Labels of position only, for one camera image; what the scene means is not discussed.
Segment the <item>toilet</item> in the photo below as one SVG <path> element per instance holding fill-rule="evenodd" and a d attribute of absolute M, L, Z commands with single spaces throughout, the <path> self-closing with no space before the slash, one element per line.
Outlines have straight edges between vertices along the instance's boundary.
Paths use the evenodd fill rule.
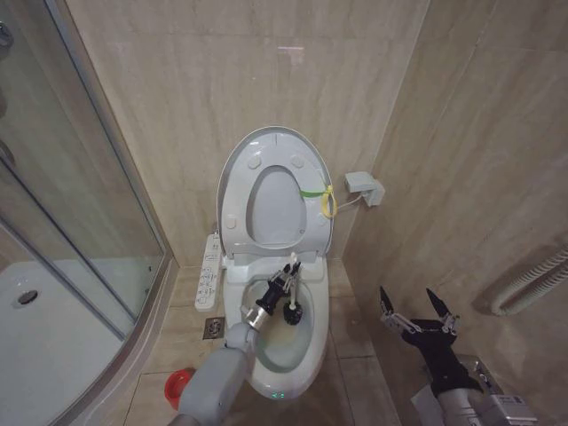
<path fill-rule="evenodd" d="M 333 218 L 321 197 L 331 185 L 316 148 L 295 130 L 268 127 L 247 135 L 233 150 L 217 190 L 217 222 L 223 245 L 223 297 L 228 327 L 243 319 L 268 288 L 266 280 L 296 253 L 302 261 L 297 301 L 300 323 L 283 318 L 281 300 L 263 326 L 248 382 L 273 399 L 301 395 L 324 358 L 329 321 L 326 253 Z"/>

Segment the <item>open toilet lid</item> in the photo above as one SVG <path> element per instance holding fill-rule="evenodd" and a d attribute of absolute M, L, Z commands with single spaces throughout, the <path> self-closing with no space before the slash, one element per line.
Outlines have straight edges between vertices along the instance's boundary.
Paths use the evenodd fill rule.
<path fill-rule="evenodd" d="M 217 222 L 223 249 L 235 255 L 323 256 L 333 218 L 321 211 L 331 179 L 316 148 L 295 130 L 267 127 L 248 134 L 227 160 L 217 190 Z"/>

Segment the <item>floor tile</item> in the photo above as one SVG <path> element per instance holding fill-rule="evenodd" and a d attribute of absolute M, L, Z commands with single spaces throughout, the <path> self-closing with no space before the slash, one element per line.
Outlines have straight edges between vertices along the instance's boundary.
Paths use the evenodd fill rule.
<path fill-rule="evenodd" d="M 171 295 L 170 306 L 193 306 L 201 268 L 181 268 Z"/>
<path fill-rule="evenodd" d="M 104 426 L 123 426 L 126 420 L 126 414 L 130 409 L 130 403 L 132 402 L 132 397 L 134 397 L 134 391 L 138 385 L 138 377 L 133 384 L 131 384 L 128 389 L 118 397 L 116 405 L 111 409 L 111 411 L 106 415 L 105 420 L 102 424 Z"/>
<path fill-rule="evenodd" d="M 356 426 L 400 426 L 379 361 L 368 357 L 339 362 Z"/>
<path fill-rule="evenodd" d="M 141 375 L 126 426 L 166 426 L 178 413 L 163 396 L 169 373 Z"/>
<path fill-rule="evenodd" d="M 330 297 L 355 296 L 341 259 L 327 261 L 327 276 Z"/>
<path fill-rule="evenodd" d="M 193 306 L 170 307 L 158 341 L 144 366 L 144 373 L 163 373 L 182 368 L 199 368 L 223 339 L 202 340 L 205 319 L 223 316 L 222 304 L 216 312 L 197 312 Z"/>
<path fill-rule="evenodd" d="M 335 353 L 334 338 L 331 335 L 331 331 L 327 332 L 325 359 L 337 359 L 337 354 Z"/>
<path fill-rule="evenodd" d="M 310 389 L 297 399 L 270 400 L 245 383 L 223 424 L 237 426 L 264 422 L 272 426 L 353 424 L 337 360 L 324 361 Z"/>
<path fill-rule="evenodd" d="M 375 356 L 355 297 L 329 299 L 330 328 L 339 358 Z"/>

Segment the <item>red object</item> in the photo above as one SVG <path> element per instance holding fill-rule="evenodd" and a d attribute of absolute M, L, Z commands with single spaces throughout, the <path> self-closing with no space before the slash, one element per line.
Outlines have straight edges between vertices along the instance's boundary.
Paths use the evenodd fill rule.
<path fill-rule="evenodd" d="M 168 380 L 163 387 L 164 396 L 169 401 L 172 408 L 176 411 L 179 409 L 179 397 L 181 397 L 181 393 L 184 391 L 185 386 L 191 380 L 193 373 L 195 373 L 195 370 L 192 368 L 175 371 L 170 375 L 170 377 L 168 377 Z"/>

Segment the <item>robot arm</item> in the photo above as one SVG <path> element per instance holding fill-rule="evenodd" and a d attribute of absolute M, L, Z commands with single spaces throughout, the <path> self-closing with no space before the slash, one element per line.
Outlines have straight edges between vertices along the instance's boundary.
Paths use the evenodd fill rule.
<path fill-rule="evenodd" d="M 170 426 L 218 425 L 228 413 L 255 357 L 256 339 L 291 281 L 299 276 L 300 262 L 287 264 L 268 280 L 268 290 L 256 300 L 243 322 L 229 328 L 225 345 L 214 351 L 193 375 L 179 400 L 179 414 Z"/>
<path fill-rule="evenodd" d="M 444 414 L 444 426 L 533 426 L 537 419 L 518 396 L 484 396 L 479 383 L 454 354 L 459 316 L 426 289 L 439 319 L 411 319 L 395 313 L 391 300 L 381 287 L 381 321 L 416 347 L 430 370 L 432 393 Z"/>

